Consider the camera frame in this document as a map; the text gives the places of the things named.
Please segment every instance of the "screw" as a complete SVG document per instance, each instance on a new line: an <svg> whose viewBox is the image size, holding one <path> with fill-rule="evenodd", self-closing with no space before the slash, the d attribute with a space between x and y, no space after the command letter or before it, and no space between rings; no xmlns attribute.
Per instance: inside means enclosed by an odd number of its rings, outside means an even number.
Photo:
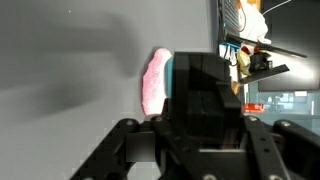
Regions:
<svg viewBox="0 0 320 180"><path fill-rule="evenodd" d="M282 125L284 125L285 127L288 127L288 126L290 126L291 124L290 123L288 123L287 121L282 121L281 122L281 124Z"/></svg>
<svg viewBox="0 0 320 180"><path fill-rule="evenodd" d="M94 180L92 177L86 177L83 180Z"/></svg>
<svg viewBox="0 0 320 180"><path fill-rule="evenodd" d="M278 175L272 174L269 176L269 180L283 180L283 179Z"/></svg>
<svg viewBox="0 0 320 180"><path fill-rule="evenodd" d="M131 121L131 120L127 121L127 125L128 125L128 126L133 125L133 121Z"/></svg>
<svg viewBox="0 0 320 180"><path fill-rule="evenodd" d="M253 117L253 116L250 116L249 119L250 119L251 121L256 121L256 120L258 120L256 117Z"/></svg>
<svg viewBox="0 0 320 180"><path fill-rule="evenodd" d="M158 122L162 121L162 117L156 117L156 121Z"/></svg>
<svg viewBox="0 0 320 180"><path fill-rule="evenodd" d="M202 179L203 180L217 180L217 178L212 174L206 174L205 176L203 176Z"/></svg>

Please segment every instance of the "cable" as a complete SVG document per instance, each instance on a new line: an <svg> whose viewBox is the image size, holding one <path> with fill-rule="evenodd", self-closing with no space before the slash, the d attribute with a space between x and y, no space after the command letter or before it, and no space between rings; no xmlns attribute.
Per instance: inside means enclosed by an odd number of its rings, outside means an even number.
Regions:
<svg viewBox="0 0 320 180"><path fill-rule="evenodd" d="M240 5L241 5L241 10L242 10L243 15L244 15L244 26L243 26L242 30L240 30L239 32L243 32L244 29L246 29L246 26L247 26L247 16L246 16L246 13L245 13L244 10L243 10L242 3L241 3L240 0L239 0L239 2L240 2Z"/></svg>
<svg viewBox="0 0 320 180"><path fill-rule="evenodd" d="M262 15L264 16L265 14L267 14L269 11L272 11L273 9L275 9L275 8L278 8L278 7L280 7L280 6L282 6L282 5L284 5L284 4L286 4L286 3L288 3L288 2L290 2L291 0L288 0L288 1L285 1L285 2L283 2L283 3L280 3L280 4L278 4L278 5L276 5L276 6L274 6L274 7L272 7L272 8L270 8L270 9L268 9L266 12L264 12Z"/></svg>

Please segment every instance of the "gray surface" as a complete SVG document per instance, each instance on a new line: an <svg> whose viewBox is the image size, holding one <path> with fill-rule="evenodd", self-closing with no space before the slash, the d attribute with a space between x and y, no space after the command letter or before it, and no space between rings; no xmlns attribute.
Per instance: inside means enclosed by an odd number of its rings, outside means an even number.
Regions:
<svg viewBox="0 0 320 180"><path fill-rule="evenodd" d="M4 0L0 22L5 180L69 178L113 122L143 119L153 47L209 49L206 1Z"/></svg>

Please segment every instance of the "orange object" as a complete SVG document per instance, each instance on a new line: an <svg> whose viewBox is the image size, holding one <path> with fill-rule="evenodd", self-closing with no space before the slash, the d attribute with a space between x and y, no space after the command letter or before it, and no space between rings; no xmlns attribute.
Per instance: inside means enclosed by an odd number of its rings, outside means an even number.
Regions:
<svg viewBox="0 0 320 180"><path fill-rule="evenodd" d="M264 104L261 103L245 103L242 106L242 112L263 113Z"/></svg>

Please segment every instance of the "pink object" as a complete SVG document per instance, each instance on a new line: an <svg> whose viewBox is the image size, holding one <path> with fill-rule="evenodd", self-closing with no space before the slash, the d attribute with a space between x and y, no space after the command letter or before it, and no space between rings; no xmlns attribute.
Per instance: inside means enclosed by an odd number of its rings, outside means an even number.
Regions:
<svg viewBox="0 0 320 180"><path fill-rule="evenodd" d="M143 76L142 106L145 115L161 114L162 112L163 103L167 97L164 67L171 56L167 49L158 49Z"/></svg>

